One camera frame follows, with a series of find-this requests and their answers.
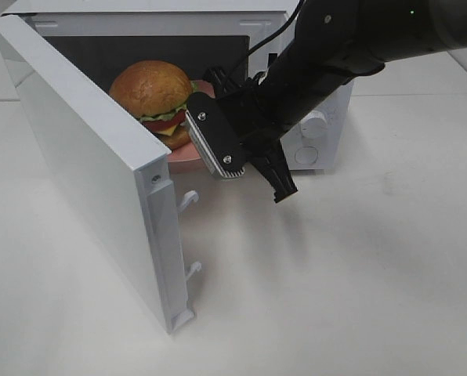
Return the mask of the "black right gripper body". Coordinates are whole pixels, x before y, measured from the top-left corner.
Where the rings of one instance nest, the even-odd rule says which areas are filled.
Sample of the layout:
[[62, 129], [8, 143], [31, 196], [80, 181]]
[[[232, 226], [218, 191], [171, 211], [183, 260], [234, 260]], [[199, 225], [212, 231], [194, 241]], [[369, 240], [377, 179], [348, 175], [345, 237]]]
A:
[[259, 78], [260, 73], [239, 84], [228, 78], [222, 68], [208, 68], [204, 73], [204, 80], [212, 84], [217, 105], [236, 133], [243, 149], [252, 156], [283, 151], [280, 127], [264, 111], [255, 95]]

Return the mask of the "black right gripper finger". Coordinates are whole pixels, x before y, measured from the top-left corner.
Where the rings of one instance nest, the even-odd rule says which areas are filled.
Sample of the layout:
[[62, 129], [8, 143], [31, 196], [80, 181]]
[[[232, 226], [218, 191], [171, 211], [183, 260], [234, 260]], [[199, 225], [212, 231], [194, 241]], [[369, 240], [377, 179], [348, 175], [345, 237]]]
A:
[[275, 203], [298, 192], [279, 135], [243, 136], [241, 146], [246, 153], [247, 161], [273, 188]]

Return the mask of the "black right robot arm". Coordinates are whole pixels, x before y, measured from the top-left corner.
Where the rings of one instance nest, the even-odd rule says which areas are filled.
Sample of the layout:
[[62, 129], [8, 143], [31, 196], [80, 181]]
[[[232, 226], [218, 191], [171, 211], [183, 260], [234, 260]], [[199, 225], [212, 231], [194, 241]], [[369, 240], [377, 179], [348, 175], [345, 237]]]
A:
[[209, 71], [233, 150], [205, 164], [224, 179], [253, 165], [275, 201], [297, 190], [281, 138], [336, 89], [392, 61], [467, 48], [467, 1], [302, 1], [296, 10], [293, 39], [265, 71], [241, 85]]

